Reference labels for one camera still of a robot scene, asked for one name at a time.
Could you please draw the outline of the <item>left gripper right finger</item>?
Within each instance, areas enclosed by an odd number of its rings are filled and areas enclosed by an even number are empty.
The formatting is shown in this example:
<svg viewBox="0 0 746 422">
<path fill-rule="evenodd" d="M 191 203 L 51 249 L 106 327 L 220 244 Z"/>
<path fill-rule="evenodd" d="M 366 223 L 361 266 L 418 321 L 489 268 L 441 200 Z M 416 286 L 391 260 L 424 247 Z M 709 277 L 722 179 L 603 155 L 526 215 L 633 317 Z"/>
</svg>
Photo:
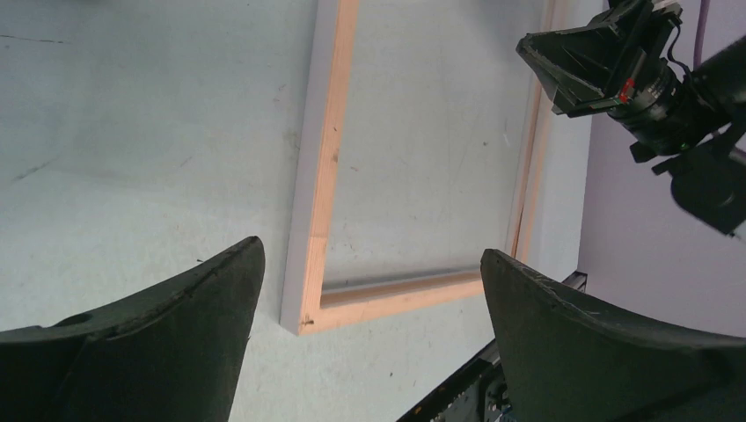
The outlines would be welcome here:
<svg viewBox="0 0 746 422">
<path fill-rule="evenodd" d="M 633 313 L 498 250 L 480 270 L 518 420 L 744 420 L 743 338 Z"/>
</svg>

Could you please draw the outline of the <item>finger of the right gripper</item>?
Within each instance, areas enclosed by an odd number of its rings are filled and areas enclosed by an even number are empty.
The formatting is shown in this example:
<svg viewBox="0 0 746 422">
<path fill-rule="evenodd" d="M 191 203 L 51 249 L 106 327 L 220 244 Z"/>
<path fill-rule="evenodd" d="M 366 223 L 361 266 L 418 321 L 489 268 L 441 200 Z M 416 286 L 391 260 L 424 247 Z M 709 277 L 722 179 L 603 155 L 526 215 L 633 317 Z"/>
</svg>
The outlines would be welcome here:
<svg viewBox="0 0 746 422">
<path fill-rule="evenodd" d="M 516 52 L 535 73 L 558 115 L 601 113 L 633 99 L 639 26 L 631 21 L 529 33 L 518 41 Z"/>
</svg>

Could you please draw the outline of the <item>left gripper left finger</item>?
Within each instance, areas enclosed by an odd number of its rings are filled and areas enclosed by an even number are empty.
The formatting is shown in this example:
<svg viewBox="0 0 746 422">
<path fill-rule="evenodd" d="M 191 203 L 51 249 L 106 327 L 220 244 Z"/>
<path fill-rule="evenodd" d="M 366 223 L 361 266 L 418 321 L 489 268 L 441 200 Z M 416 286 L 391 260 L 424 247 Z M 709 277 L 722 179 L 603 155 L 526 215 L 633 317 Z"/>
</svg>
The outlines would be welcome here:
<svg viewBox="0 0 746 422">
<path fill-rule="evenodd" d="M 265 262 L 250 236 L 116 302 L 3 331 L 2 420 L 228 420 Z"/>
</svg>

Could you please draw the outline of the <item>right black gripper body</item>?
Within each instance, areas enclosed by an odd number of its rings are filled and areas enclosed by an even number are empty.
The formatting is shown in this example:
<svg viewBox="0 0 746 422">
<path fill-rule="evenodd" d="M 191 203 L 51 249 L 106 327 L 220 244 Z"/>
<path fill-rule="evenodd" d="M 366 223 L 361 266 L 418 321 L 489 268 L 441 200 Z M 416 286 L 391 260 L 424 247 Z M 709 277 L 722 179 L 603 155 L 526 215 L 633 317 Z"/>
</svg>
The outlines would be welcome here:
<svg viewBox="0 0 746 422">
<path fill-rule="evenodd" d="M 703 170 L 735 155 L 735 46 L 703 57 L 710 2 L 699 6 L 692 63 L 675 58 L 681 9 L 657 4 L 639 37 L 641 68 L 632 101 L 609 115 L 635 138 L 633 158 L 664 157 L 656 173 Z"/>
</svg>

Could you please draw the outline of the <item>wooden picture frame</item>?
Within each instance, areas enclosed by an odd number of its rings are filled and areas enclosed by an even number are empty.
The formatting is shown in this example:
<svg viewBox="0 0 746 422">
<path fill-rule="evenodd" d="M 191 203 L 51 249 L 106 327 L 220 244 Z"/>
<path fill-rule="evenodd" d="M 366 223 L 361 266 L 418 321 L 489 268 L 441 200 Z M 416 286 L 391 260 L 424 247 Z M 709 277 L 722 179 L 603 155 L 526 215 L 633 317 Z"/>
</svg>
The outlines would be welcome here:
<svg viewBox="0 0 746 422">
<path fill-rule="evenodd" d="M 338 329 L 483 293 L 479 270 L 396 279 L 368 287 L 323 288 L 355 30 L 362 1 L 318 1 L 305 94 L 280 325 L 297 336 Z M 538 80 L 524 116 L 520 172 L 505 247 L 538 258 L 538 208 L 552 124 Z"/>
</svg>

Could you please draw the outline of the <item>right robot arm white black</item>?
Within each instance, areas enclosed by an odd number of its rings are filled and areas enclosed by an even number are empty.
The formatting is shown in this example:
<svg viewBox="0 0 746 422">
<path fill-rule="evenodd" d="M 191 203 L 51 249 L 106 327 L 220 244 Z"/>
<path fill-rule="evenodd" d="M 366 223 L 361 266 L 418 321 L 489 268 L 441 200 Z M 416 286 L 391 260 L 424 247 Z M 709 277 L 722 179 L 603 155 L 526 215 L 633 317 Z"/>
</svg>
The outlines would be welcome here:
<svg viewBox="0 0 746 422">
<path fill-rule="evenodd" d="M 530 33 L 516 51 L 558 115 L 605 113 L 634 137 L 637 163 L 671 177 L 675 203 L 707 226 L 745 238 L 745 41 L 691 69 L 673 47 L 676 1 L 612 1 L 586 25 Z"/>
</svg>

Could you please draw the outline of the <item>aluminium rail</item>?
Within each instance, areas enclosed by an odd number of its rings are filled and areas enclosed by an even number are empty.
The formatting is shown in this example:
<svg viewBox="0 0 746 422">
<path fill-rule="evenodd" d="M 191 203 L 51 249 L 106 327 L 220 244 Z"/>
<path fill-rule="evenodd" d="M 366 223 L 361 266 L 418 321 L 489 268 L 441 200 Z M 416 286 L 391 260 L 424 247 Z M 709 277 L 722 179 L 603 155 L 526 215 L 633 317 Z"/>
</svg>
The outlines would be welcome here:
<svg viewBox="0 0 746 422">
<path fill-rule="evenodd" d="M 570 287 L 574 290 L 585 293 L 586 288 L 587 288 L 587 282 L 588 282 L 588 275 L 586 273 L 574 271 L 569 276 L 567 276 L 561 282 L 561 284 L 564 286 Z"/>
</svg>

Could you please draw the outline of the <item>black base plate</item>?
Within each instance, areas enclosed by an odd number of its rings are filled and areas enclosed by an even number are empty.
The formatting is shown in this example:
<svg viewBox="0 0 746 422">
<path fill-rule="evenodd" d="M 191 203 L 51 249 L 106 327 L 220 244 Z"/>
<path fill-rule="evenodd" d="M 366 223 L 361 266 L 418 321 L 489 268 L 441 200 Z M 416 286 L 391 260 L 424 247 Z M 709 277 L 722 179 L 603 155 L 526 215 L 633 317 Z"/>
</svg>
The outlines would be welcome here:
<svg viewBox="0 0 746 422">
<path fill-rule="evenodd" d="M 508 422 L 515 414 L 496 342 L 489 342 L 399 422 Z"/>
</svg>

